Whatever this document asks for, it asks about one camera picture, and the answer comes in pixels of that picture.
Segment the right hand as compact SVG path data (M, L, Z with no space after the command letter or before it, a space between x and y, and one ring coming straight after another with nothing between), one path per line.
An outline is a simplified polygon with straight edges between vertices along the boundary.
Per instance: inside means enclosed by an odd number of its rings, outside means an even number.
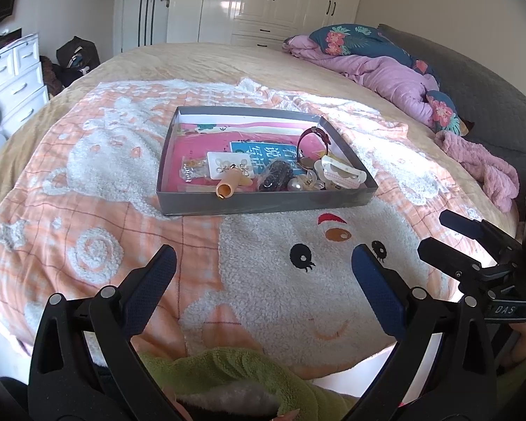
M511 350L504 356L502 364L505 367L517 365L526 359L526 322L512 323L510 328L519 334Z

